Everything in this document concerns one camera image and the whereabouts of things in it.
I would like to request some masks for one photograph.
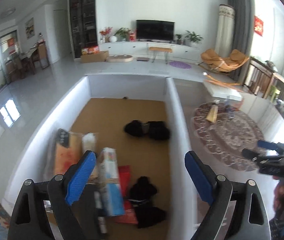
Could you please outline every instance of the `orange rocking chair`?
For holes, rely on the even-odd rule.
[[[217,55],[213,49],[208,49],[201,54],[201,58],[203,62],[209,66],[209,71],[217,72],[229,72],[235,70],[241,67],[249,59],[249,57],[237,49],[234,49],[230,56],[226,58]]]

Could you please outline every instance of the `blue gripper pad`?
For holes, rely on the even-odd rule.
[[[276,143],[271,143],[263,140],[258,140],[257,141],[257,146],[269,150],[276,151],[278,149],[278,145]]]
[[[185,155],[184,163],[201,199],[209,205],[212,205],[214,201],[213,187],[190,153]]]
[[[71,206],[74,201],[79,200],[85,184],[94,169],[95,162],[95,153],[91,152],[74,173],[68,184],[68,190],[65,196],[65,201],[69,206]]]

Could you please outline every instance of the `plant pot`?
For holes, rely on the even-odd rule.
[[[190,42],[190,45],[189,45],[190,47],[192,47],[192,48],[199,48],[200,47],[200,44],[199,43],[197,43],[197,42]]]
[[[116,36],[111,36],[109,38],[109,42],[116,42],[118,40],[118,38]]]

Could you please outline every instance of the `round rug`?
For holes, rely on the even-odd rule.
[[[177,68],[183,68],[183,69],[190,69],[191,65],[181,62],[181,61],[171,61],[169,63],[171,66],[173,67],[177,67]]]
[[[195,109],[191,126],[205,149],[225,165],[239,171],[253,171],[258,167],[250,160],[242,157],[242,150],[265,154],[265,150],[257,147],[258,140],[264,136],[255,122],[242,111],[234,112],[234,119],[229,120],[224,112],[224,103],[219,104],[216,123],[205,118],[213,103],[205,103]]]

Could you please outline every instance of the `doorway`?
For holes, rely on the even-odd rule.
[[[54,10],[55,36],[60,58],[71,53],[71,44],[68,28],[68,14],[66,10]]]

